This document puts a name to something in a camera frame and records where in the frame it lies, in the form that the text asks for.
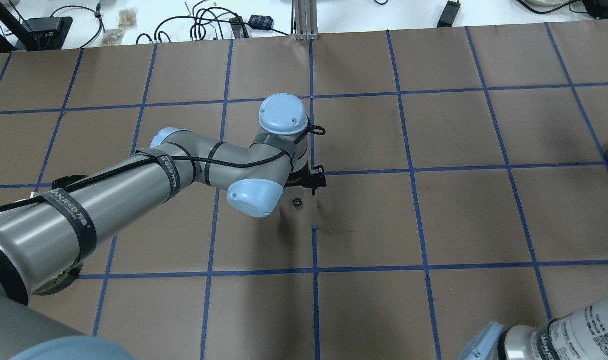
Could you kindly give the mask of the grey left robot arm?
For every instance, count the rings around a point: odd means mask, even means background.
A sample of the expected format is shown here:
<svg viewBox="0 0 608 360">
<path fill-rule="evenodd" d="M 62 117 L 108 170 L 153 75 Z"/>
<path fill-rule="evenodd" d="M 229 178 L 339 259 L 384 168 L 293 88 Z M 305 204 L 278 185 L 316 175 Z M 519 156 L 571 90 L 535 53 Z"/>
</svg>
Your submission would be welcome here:
<svg viewBox="0 0 608 360">
<path fill-rule="evenodd" d="M 326 187 L 310 167 L 313 125 L 297 96 L 268 96 L 247 148 L 167 127 L 128 160 L 64 187 L 0 206 L 0 296 L 21 305 L 40 287 L 82 264 L 97 246 L 152 209 L 201 183 L 225 191 L 239 212 L 266 218 L 288 187 Z"/>
</svg>

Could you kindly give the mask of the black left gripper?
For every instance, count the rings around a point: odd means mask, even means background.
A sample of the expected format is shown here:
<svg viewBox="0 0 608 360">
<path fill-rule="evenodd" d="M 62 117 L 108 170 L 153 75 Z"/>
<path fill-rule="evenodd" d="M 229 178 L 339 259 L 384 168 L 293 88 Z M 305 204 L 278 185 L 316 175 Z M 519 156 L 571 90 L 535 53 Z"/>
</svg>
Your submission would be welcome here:
<svg viewBox="0 0 608 360">
<path fill-rule="evenodd" d="M 309 168 L 308 164 L 305 164 L 300 170 L 292 172 L 288 176 L 287 187 L 302 187 L 311 191 L 326 188 L 327 182 L 324 166 L 320 164 Z"/>
</svg>

